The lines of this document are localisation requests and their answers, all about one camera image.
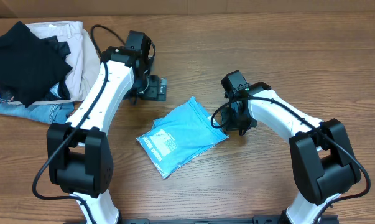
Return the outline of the light blue t-shirt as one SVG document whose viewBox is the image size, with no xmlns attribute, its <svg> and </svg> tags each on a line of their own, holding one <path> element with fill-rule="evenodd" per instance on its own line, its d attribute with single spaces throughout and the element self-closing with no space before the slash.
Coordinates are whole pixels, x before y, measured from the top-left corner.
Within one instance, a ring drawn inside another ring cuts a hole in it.
<svg viewBox="0 0 375 224">
<path fill-rule="evenodd" d="M 211 115 L 193 96 L 163 118 L 137 141 L 163 179 L 195 157 L 229 138 L 213 125 Z"/>
</svg>

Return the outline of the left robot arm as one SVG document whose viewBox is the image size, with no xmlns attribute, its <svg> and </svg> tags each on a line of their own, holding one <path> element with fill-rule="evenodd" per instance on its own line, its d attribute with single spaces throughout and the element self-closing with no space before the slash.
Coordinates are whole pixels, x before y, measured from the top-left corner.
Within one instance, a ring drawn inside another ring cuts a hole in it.
<svg viewBox="0 0 375 224">
<path fill-rule="evenodd" d="M 114 164 L 108 131 L 122 100 L 166 100 L 167 80 L 150 72 L 154 57 L 151 39 L 130 31 L 122 46 L 101 53 L 98 77 L 80 107 L 47 131 L 44 167 L 64 197 L 77 201 L 86 223 L 122 222 L 109 192 Z"/>
</svg>

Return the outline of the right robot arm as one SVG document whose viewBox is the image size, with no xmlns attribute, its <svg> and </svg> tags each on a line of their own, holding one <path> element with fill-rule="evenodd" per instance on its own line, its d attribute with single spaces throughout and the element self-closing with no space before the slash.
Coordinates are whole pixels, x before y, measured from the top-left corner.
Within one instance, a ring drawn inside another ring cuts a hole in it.
<svg viewBox="0 0 375 224">
<path fill-rule="evenodd" d="M 337 119 L 322 121 L 299 111 L 264 82 L 249 84 L 238 70 L 227 74 L 221 85 L 228 99 L 217 110 L 223 131 L 239 131 L 243 136 L 261 122 L 290 147 L 299 192 L 281 215 L 255 216 L 253 223 L 338 223 L 337 216 L 323 212 L 361 180 L 342 123 Z"/>
</svg>

